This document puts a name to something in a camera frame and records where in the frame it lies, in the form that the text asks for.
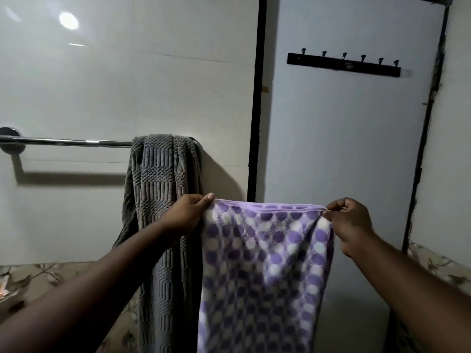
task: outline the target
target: finger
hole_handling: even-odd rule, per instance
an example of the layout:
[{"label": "finger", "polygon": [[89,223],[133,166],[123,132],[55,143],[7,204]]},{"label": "finger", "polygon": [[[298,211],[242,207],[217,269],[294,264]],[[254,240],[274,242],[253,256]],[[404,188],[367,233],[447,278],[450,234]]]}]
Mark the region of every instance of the finger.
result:
[{"label": "finger", "polygon": [[357,201],[351,198],[345,197],[340,200],[333,201],[327,205],[328,210],[341,210],[342,208],[346,208],[350,210],[356,206]]},{"label": "finger", "polygon": [[200,201],[195,204],[195,206],[199,207],[202,211],[204,211],[211,205],[213,201],[214,193],[208,193],[203,198],[201,198]]},{"label": "finger", "polygon": [[322,212],[322,216],[325,219],[327,219],[329,222],[331,222],[336,215],[338,215],[337,212],[333,212],[333,211],[330,211],[330,210],[325,210],[324,212]]},{"label": "finger", "polygon": [[188,197],[190,204],[196,204],[204,198],[202,194],[197,193],[187,194],[186,196]]}]

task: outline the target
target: bathroom wall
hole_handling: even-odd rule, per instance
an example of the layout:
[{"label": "bathroom wall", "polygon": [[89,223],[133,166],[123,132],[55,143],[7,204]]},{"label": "bathroom wall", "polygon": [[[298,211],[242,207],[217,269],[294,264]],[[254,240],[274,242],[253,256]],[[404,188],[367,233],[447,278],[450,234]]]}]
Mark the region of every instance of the bathroom wall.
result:
[{"label": "bathroom wall", "polygon": [[[419,0],[268,0],[257,200],[368,206],[400,248],[444,6]],[[286,64],[289,52],[393,65],[400,78]],[[315,352],[377,353],[389,309],[336,243]]]},{"label": "bathroom wall", "polygon": [[[0,126],[49,138],[192,136],[204,189],[242,200],[258,2],[0,0]],[[105,254],[121,230],[128,157],[0,151],[0,265]]]},{"label": "bathroom wall", "polygon": [[454,0],[417,187],[411,241],[471,268],[471,0]]}]

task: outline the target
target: floral tile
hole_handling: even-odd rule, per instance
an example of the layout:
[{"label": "floral tile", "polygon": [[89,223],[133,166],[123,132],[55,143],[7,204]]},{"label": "floral tile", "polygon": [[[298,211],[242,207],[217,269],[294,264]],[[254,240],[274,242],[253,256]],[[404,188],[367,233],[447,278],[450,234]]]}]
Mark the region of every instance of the floral tile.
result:
[{"label": "floral tile", "polygon": [[[471,295],[471,269],[413,242],[409,243],[407,254],[430,273],[455,286],[465,294]],[[397,348],[401,353],[424,352],[407,327],[400,321],[397,322],[396,339]]]},{"label": "floral tile", "polygon": [[[0,294],[0,322],[54,287],[84,271],[87,263],[34,264],[0,266],[0,288],[5,282],[4,296]],[[138,293],[128,302],[109,331],[97,353],[137,352]]]}]

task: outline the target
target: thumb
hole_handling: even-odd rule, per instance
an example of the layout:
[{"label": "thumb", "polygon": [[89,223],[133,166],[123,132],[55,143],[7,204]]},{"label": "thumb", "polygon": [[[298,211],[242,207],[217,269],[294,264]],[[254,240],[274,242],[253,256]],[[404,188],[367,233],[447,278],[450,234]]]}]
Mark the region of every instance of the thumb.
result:
[{"label": "thumb", "polygon": [[332,210],[325,210],[322,212],[322,216],[327,219],[329,222],[331,222],[334,217],[338,214],[338,212],[333,212]]},{"label": "thumb", "polygon": [[214,193],[208,193],[198,203],[196,203],[195,206],[203,212],[204,210],[208,209],[213,201]]}]

